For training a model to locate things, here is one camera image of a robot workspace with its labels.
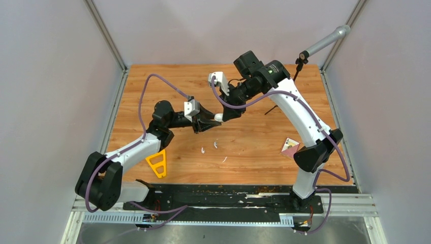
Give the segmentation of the white earbud charging case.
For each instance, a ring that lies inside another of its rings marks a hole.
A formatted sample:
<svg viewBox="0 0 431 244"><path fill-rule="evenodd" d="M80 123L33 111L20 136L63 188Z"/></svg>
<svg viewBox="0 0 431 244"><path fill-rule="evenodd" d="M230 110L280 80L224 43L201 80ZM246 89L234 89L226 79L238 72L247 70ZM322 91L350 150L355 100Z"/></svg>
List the white earbud charging case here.
<svg viewBox="0 0 431 244"><path fill-rule="evenodd" d="M223 114L222 113L217 113L214 115L214 120L219 121L219 122L223 122Z"/></svg>

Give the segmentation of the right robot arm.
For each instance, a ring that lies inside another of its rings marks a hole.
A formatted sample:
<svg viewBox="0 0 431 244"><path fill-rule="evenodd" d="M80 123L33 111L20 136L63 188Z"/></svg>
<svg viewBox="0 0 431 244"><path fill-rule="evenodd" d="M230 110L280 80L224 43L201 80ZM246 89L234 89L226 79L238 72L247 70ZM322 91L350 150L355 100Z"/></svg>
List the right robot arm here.
<svg viewBox="0 0 431 244"><path fill-rule="evenodd" d="M264 98L270 98L294 126L303 147L294 153L299 167L294 195L290 205L296 212L309 208L309 196L315 192L318 171L343 138L340 129L331 129L312 110L298 91L286 67L278 60L267 64L260 61L252 51L239 56L234 65L242 77L237 85L229 83L223 72L212 72L208 83L212 89L219 87L219 102L223 105L224 122L239 118L247 107Z"/></svg>

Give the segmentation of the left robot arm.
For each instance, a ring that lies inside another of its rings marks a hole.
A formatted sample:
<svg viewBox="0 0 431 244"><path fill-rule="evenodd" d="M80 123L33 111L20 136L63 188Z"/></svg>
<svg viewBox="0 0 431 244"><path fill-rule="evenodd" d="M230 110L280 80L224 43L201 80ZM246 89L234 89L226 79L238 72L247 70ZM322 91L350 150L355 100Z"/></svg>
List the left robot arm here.
<svg viewBox="0 0 431 244"><path fill-rule="evenodd" d="M166 100L157 102L143 135L120 149L106 154L95 151L88 156L75 193L103 211L126 202L136 202L143 210L152 209L156 203L153 186L138 179L123 182L124 173L162 152L174 137L173 128L191 127L194 133L200 133L220 126L222 118L222 114L210 112L195 99L185 102L179 112Z"/></svg>

